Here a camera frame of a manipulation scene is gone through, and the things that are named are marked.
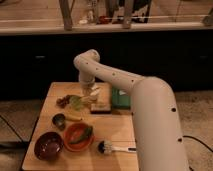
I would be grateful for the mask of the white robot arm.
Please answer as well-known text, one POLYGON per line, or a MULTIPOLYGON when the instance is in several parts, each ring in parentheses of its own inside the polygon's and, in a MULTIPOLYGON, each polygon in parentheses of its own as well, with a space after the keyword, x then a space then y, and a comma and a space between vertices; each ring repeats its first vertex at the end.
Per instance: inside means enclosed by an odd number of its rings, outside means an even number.
POLYGON ((94 49, 73 63, 83 89, 100 79, 130 96, 139 171, 190 171, 176 99, 167 82, 103 65, 94 49))

